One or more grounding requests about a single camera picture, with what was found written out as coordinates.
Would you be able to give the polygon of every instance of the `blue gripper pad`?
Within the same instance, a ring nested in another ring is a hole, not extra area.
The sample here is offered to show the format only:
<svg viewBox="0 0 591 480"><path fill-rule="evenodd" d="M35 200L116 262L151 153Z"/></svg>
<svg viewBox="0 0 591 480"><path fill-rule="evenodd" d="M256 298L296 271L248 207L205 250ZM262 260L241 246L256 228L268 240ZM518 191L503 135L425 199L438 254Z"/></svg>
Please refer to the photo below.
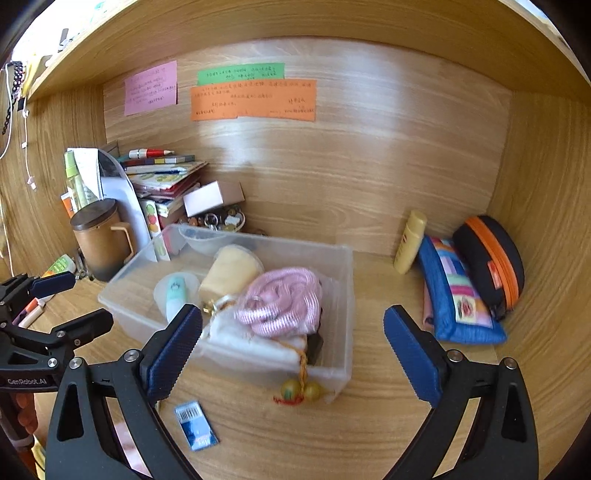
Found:
<svg viewBox="0 0 591 480"><path fill-rule="evenodd" d="M384 333L417 397L437 407L447 375L445 350L414 323L402 305L384 313Z"/></svg>
<svg viewBox="0 0 591 480"><path fill-rule="evenodd" d="M142 349L139 375L148 401L155 404L170 395L203 329L201 311L187 304L164 329L152 335Z"/></svg>
<svg viewBox="0 0 591 480"><path fill-rule="evenodd" d="M76 276L73 273L64 272L35 280L30 293L33 297L43 299L49 295L70 290L74 285L76 285Z"/></svg>

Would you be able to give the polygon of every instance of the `book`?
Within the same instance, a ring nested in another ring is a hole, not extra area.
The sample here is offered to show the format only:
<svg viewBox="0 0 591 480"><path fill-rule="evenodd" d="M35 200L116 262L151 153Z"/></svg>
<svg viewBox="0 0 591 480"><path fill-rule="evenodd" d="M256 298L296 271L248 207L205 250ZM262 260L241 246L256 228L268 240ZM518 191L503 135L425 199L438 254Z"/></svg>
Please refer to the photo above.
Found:
<svg viewBox="0 0 591 480"><path fill-rule="evenodd" d="M140 173L173 174L198 170L205 164L206 162L185 162L180 164L135 165L132 167L124 166L124 170L127 175L137 175Z"/></svg>
<svg viewBox="0 0 591 480"><path fill-rule="evenodd" d="M181 205L181 208L177 209L167 217L158 214L158 222L160 223L160 228L164 229L172 223L188 223L189 218L187 217L187 212L185 212L184 205Z"/></svg>
<svg viewBox="0 0 591 480"><path fill-rule="evenodd" d="M195 161L195 155L182 155L179 157L159 157L159 158L140 158L139 160L132 160L129 157L120 158L122 167L135 167L139 165L175 165L178 163L186 163Z"/></svg>
<svg viewBox="0 0 591 480"><path fill-rule="evenodd" d="M169 193L174 193L174 191L179 189L181 184L185 186L185 190L194 185L199 178L199 169L205 165L206 164L203 163L192 171L182 173L141 173L137 175L128 175L128 178L135 190L150 193L161 192L166 193L168 196Z"/></svg>
<svg viewBox="0 0 591 480"><path fill-rule="evenodd" d="M139 206L144 214L144 219L148 226L148 232L150 232L150 238L155 239L162 232L160 217L158 217L158 213L156 212L156 205L152 200L143 199L139 201ZM166 260L170 262L170 256L163 239L154 242L154 252L156 253L158 260Z"/></svg>
<svg viewBox="0 0 591 480"><path fill-rule="evenodd" d="M192 192L193 190L197 190L201 184L197 182L192 187L189 187L183 194L187 194ZM151 200L155 201L156 208L158 210L158 215L166 218L176 212L179 208L184 208L184 201L183 195L180 194L174 199L169 199L166 197L158 197L157 195L150 195L148 197Z"/></svg>

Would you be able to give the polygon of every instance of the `metal screw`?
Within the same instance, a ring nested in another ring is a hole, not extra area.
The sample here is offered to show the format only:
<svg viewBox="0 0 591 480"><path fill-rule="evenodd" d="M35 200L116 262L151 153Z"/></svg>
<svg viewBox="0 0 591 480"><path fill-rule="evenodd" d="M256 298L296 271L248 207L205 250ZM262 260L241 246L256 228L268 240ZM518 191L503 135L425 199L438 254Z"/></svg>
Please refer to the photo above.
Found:
<svg viewBox="0 0 591 480"><path fill-rule="evenodd" d="M139 352L137 350L127 350L123 358L126 362L135 362L139 358Z"/></svg>
<svg viewBox="0 0 591 480"><path fill-rule="evenodd" d="M505 358L503 363L509 370L515 370L517 368L517 362L510 357Z"/></svg>
<svg viewBox="0 0 591 480"><path fill-rule="evenodd" d="M464 355L459 350L449 350L447 353L447 357L454 363L458 363L464 360Z"/></svg>
<svg viewBox="0 0 591 480"><path fill-rule="evenodd" d="M81 365L82 365L82 358L80 358L79 356L74 357L72 360L70 360L70 368L72 370L75 370L76 368L78 368Z"/></svg>

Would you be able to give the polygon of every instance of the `plastic storage box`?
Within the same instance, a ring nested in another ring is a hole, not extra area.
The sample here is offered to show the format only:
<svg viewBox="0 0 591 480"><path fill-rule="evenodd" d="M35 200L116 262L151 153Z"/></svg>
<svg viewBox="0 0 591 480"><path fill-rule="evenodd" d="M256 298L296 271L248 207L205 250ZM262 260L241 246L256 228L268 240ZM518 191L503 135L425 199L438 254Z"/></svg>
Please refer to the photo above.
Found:
<svg viewBox="0 0 591 480"><path fill-rule="evenodd" d="M351 379L352 370L355 298L353 252L348 247L170 225L121 269L100 293L99 301L127 335L145 343L167 325L154 300L158 282L175 272L192 273L201 281L213 264L215 253L229 244L251 250L266 271L297 266L319 275L323 287L319 332L324 345L316 364L308 367L308 375L327 391L335 392L325 397L332 401ZM189 301L199 304L195 296ZM277 391L285 380L297 378L298 374L297 366L274 367L223 352L210 357L204 356L198 343L190 361L213 374Z"/></svg>

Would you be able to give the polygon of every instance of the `yellow tube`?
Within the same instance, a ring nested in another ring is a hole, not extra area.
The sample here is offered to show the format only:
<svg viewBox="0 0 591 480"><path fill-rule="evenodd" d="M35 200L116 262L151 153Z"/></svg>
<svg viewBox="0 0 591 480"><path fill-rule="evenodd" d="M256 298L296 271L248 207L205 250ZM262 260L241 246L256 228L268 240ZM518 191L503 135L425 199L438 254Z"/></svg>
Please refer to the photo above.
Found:
<svg viewBox="0 0 591 480"><path fill-rule="evenodd" d="M394 257L394 268L398 273L404 275L410 270L423 241L426 226L426 215L418 210L411 210L396 257Z"/></svg>

